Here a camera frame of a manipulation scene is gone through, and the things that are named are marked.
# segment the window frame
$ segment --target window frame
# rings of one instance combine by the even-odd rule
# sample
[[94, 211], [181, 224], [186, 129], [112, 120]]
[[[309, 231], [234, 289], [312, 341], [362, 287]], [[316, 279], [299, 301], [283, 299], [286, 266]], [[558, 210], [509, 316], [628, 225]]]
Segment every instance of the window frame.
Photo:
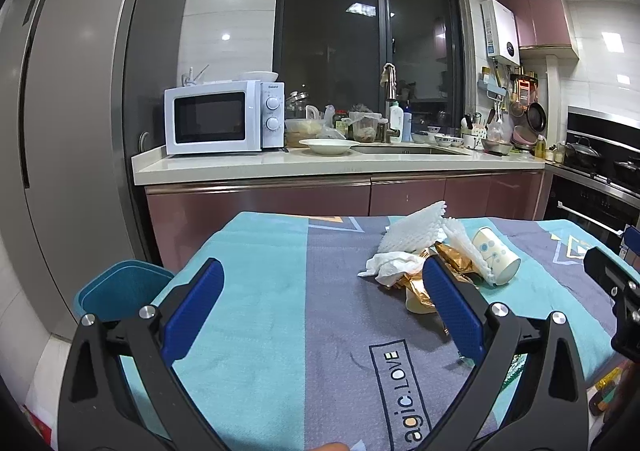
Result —
[[[276, 0], [274, 34], [273, 34], [273, 71], [279, 73], [282, 66], [282, 38], [283, 38], [283, 16], [284, 1]], [[465, 64], [469, 62], [465, 55], [465, 38], [463, 34], [463, 8], [461, 0], [449, 0], [449, 13], [451, 16], [451, 30], [447, 34], [447, 56], [452, 60], [452, 124], [454, 129], [459, 127], [460, 121], [465, 114], [465, 96], [467, 86], [470, 84], [465, 76]], [[380, 49], [380, 73], [385, 63], [392, 62], [392, 37], [390, 0], [378, 0], [378, 8], [383, 9], [378, 12], [378, 40]], [[385, 92], [381, 87], [378, 92], [378, 110], [384, 113]]]

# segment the microwave control panel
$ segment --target microwave control panel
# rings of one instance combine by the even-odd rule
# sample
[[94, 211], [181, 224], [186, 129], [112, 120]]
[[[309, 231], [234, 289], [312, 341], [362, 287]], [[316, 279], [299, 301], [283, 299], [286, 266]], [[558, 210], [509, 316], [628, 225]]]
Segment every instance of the microwave control panel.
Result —
[[262, 148], [284, 147], [284, 82], [263, 82], [261, 86]]

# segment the trash bin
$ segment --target trash bin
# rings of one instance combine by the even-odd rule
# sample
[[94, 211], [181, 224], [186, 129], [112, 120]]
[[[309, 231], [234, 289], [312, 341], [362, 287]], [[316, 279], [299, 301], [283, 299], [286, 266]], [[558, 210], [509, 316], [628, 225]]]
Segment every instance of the trash bin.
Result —
[[103, 322], [131, 317], [173, 277], [173, 272], [146, 261], [121, 261], [81, 288], [74, 298], [74, 313], [79, 318], [92, 313]]

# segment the white countertop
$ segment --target white countertop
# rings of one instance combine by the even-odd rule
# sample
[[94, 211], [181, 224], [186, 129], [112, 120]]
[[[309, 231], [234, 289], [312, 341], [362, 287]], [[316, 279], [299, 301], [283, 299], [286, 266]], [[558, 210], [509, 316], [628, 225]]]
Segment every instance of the white countertop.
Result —
[[345, 155], [328, 157], [313, 154], [308, 149], [290, 149], [289, 152], [255, 154], [167, 156], [162, 146], [136, 155], [132, 158], [132, 165], [135, 184], [143, 186], [358, 173], [536, 170], [545, 166], [543, 160], [524, 155], [500, 157], [466, 148], [447, 150], [452, 154], [364, 154], [350, 150]]

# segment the water heater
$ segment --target water heater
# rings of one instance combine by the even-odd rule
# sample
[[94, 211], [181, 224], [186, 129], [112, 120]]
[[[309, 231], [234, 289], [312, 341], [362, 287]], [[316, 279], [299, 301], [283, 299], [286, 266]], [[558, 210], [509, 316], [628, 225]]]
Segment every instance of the water heater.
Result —
[[486, 52], [498, 63], [519, 66], [518, 31], [513, 12], [495, 0], [481, 3]]

